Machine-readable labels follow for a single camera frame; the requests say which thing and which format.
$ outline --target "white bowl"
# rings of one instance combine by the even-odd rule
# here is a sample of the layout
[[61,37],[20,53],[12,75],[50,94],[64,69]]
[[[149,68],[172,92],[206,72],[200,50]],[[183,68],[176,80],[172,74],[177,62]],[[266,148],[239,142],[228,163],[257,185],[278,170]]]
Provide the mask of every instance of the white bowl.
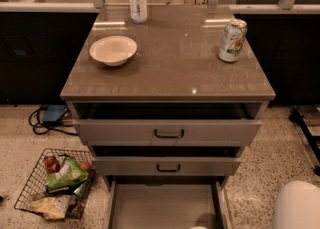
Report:
[[125,36],[110,36],[96,41],[90,48],[93,59],[108,66],[124,64],[137,51],[137,43]]

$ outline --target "drawer handle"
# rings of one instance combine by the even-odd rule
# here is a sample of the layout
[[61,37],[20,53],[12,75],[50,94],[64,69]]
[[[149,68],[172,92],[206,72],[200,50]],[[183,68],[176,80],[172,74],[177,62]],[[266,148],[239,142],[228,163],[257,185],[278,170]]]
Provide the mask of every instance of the drawer handle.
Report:
[[184,130],[182,129],[181,132],[180,132],[180,135],[177,135],[177,136],[171,136],[171,135],[159,135],[158,134],[158,130],[155,129],[154,130],[154,135],[157,137],[157,138],[169,138],[169,139],[180,139],[184,136]]
[[179,172],[181,168],[181,165],[178,164],[176,169],[160,169],[160,165],[157,164],[157,170],[159,172]]

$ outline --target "drawer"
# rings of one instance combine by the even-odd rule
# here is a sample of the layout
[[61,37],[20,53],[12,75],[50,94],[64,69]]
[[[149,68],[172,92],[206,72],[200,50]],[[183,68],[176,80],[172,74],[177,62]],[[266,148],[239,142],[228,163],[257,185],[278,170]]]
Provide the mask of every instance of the drawer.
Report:
[[173,229],[203,226],[227,229],[219,182],[150,186],[112,182],[108,229]]
[[108,176],[231,176],[239,158],[95,157],[96,170]]
[[259,120],[75,120],[87,145],[246,146]]

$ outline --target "speckled floor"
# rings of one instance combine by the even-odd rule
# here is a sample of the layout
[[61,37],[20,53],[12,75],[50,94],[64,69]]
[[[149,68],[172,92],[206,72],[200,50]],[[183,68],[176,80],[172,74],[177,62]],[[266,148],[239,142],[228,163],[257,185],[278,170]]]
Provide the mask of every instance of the speckled floor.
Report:
[[[0,105],[0,228],[103,228],[109,193],[101,177],[91,189],[81,220],[47,222],[15,210],[14,205],[45,148],[86,150],[78,137],[57,132],[35,135],[28,124],[36,105]],[[305,180],[319,184],[313,158],[298,127],[288,120],[289,107],[268,108],[262,127],[242,155],[237,173],[224,189],[230,228],[262,229],[272,221],[275,197],[285,183]]]

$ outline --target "wire basket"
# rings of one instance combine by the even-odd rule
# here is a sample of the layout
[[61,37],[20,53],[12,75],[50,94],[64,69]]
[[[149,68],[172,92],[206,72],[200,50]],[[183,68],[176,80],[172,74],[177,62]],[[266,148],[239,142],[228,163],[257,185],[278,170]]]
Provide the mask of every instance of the wire basket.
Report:
[[[18,200],[16,201],[14,208],[31,212],[37,215],[40,215],[37,212],[32,211],[31,202],[35,200],[39,200],[44,197],[56,196],[57,194],[49,194],[47,193],[46,182],[48,178],[48,174],[46,172],[45,164],[43,162],[44,158],[48,155],[68,155],[73,157],[78,163],[89,162],[92,167],[92,159],[90,152],[86,151],[74,151],[74,150],[63,150],[63,149],[45,149],[37,164],[35,165],[27,183],[23,187],[22,192]],[[68,210],[65,218],[74,218],[80,219],[84,213],[84,209],[86,206],[86,202],[89,196],[90,188],[95,176],[95,171],[91,169],[88,179],[84,183],[84,192],[80,199],[77,201],[77,205],[72,210]]]

